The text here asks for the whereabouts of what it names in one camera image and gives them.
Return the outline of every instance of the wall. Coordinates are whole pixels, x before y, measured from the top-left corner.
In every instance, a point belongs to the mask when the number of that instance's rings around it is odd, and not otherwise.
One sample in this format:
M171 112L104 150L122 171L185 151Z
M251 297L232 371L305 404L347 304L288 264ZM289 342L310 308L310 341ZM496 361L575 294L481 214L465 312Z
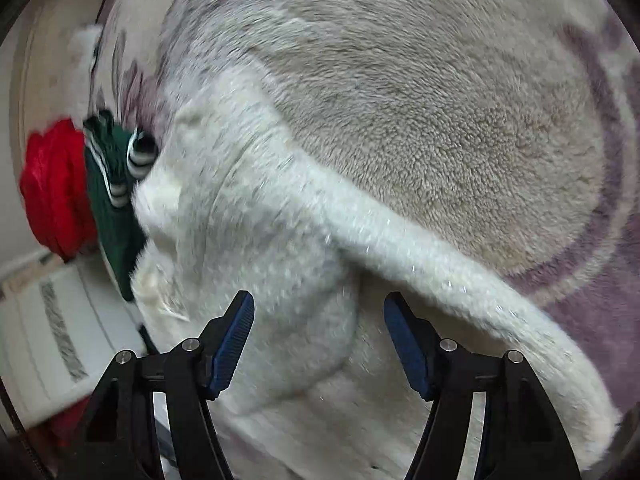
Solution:
M43 250L37 243L20 202L9 141L9 95L19 18L0 45L0 280Z

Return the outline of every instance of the metal screw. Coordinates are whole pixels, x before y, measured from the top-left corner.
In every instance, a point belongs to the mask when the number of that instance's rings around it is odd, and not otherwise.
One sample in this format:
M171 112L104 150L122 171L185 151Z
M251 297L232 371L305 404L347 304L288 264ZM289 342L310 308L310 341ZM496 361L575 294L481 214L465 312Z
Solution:
M509 352L507 352L507 359L512 363L518 364L524 361L524 356L517 350L509 350Z
M122 352L118 352L116 354L116 362L119 365L123 365L124 363L128 363L131 361L131 352L129 350L123 350Z
M443 339L440 342L440 348L442 348L445 352L453 352L456 348L458 348L458 343L453 341L453 339Z
M187 352L193 352L195 349L198 348L198 346L200 346L200 342L194 337L185 339L182 342L182 349L186 350Z

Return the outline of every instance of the white fleece blanket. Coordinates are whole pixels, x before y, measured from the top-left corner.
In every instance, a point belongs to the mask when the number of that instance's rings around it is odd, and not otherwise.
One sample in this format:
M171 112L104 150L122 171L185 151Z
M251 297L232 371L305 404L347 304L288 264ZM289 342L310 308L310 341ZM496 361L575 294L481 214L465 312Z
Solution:
M429 409L383 323L397 286L469 348L520 349L578 462L603 451L618 414L575 343L494 273L314 162L250 68L222 71L168 135L136 194L150 241L134 291L161 351L252 292L254 328L214 408L268 455L309 479L403 477ZM477 444L477 420L470 434Z
M163 147L136 197L152 337L256 298L214 404L238 476L404 477L428 407L382 321L395 288L471 350L521 349L597 459L609 393L640 395L640 56L604 0L108 0L101 19L92 106Z

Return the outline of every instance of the purple stripe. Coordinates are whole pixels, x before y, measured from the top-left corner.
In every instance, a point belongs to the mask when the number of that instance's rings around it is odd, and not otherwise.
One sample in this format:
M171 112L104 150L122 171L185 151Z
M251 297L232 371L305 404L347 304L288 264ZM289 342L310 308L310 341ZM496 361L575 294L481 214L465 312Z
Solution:
M606 236L622 194L623 135L620 112L606 72L598 60L596 46L588 33L573 25L566 25L559 37L583 63L589 79L591 96L604 132L604 180L598 205L591 212L583 231L562 253L520 274L506 277L514 288L524 294L550 286L571 274L593 254Z
M620 20L616 16L616 13L611 11L607 16L607 19L600 31L600 44L606 50L610 52L619 49L622 44L622 38L624 37L625 29L620 23Z
M640 61L624 78L636 120L640 178ZM596 365L611 397L625 411L640 398L640 198L622 229L616 251L591 282L546 308Z

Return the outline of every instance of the white towel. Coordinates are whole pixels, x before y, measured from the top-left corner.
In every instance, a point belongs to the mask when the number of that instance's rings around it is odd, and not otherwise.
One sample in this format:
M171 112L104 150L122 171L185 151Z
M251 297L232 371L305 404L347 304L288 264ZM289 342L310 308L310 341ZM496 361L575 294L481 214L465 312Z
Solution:
M133 288L161 351L197 335L239 289L255 297L216 416L303 478L403 478L429 409L382 319L400 288L442 336L472 351L520 349L578 464L597 460L619 413L575 343L496 274L316 163L261 85L249 68L219 73L178 111L134 199L150 238ZM477 443L477 419L470 435ZM460 478L472 478L473 458Z

